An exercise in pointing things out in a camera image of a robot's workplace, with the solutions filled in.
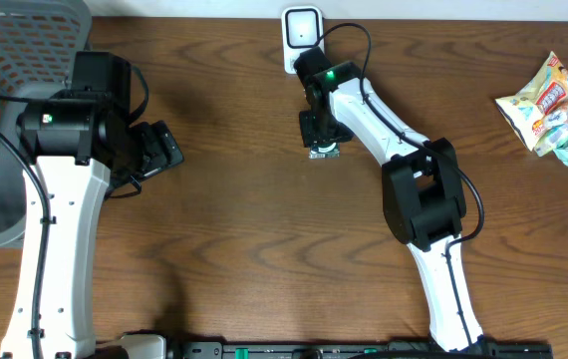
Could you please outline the round black lidded cup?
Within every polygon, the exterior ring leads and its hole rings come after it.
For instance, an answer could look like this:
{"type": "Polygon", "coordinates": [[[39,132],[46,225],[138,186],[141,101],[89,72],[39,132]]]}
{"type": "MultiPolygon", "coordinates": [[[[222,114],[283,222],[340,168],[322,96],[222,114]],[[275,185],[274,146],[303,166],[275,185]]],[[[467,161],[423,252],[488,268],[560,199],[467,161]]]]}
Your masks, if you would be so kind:
{"type": "Polygon", "coordinates": [[[337,158],[339,155],[340,146],[338,143],[315,145],[309,150],[310,160],[337,158]]]}

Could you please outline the yellow blue snack bag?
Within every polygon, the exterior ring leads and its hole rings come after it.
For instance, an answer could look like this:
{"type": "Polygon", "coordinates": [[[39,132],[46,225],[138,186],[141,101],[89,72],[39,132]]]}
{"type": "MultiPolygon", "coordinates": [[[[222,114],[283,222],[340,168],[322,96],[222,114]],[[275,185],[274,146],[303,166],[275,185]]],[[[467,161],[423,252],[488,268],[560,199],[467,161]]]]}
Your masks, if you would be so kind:
{"type": "Polygon", "coordinates": [[[566,102],[568,69],[553,51],[521,90],[495,100],[499,112],[530,152],[534,152],[535,145],[548,131],[543,118],[566,102]]]}

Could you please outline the orange juice carton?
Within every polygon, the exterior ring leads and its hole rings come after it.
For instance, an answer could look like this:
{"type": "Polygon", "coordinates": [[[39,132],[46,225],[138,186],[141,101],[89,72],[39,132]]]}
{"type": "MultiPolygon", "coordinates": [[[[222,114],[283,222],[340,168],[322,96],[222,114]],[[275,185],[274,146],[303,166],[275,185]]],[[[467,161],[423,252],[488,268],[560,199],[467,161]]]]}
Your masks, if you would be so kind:
{"type": "Polygon", "coordinates": [[[542,123],[546,130],[568,124],[568,102],[560,105],[546,115],[542,123]]]}

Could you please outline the green tissue pack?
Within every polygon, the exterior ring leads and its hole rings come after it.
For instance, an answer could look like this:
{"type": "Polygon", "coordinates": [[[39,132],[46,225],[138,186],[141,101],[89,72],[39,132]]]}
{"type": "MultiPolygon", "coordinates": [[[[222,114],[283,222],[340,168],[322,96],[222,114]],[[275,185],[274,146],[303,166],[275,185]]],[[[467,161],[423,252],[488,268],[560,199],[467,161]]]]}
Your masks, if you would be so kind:
{"type": "Polygon", "coordinates": [[[538,157],[543,157],[566,146],[568,146],[568,123],[548,130],[535,145],[534,153],[538,157]]]}

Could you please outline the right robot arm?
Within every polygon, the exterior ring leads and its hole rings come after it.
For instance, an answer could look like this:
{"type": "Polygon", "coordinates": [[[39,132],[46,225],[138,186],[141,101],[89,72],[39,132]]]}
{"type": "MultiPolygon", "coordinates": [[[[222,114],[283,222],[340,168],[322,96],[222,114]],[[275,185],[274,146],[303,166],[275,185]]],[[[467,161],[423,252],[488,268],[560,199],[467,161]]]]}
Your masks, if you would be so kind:
{"type": "Polygon", "coordinates": [[[469,351],[483,331],[461,261],[466,202],[453,146],[406,125],[352,62],[298,59],[293,67],[311,107],[301,117],[306,142],[357,137],[374,156],[382,170],[385,220],[418,267],[430,336],[444,351],[469,351]]]}

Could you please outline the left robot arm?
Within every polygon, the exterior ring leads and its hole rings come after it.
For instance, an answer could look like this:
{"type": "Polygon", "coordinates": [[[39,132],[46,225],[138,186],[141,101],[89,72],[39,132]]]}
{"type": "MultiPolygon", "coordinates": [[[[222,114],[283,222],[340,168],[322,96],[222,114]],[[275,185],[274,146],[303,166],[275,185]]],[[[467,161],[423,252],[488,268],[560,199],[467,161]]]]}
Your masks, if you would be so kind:
{"type": "Polygon", "coordinates": [[[18,118],[28,160],[19,284],[2,358],[166,358],[148,332],[100,344],[93,268],[101,208],[115,189],[139,187],[183,160],[163,121],[139,122],[107,99],[50,99],[18,118]]]}

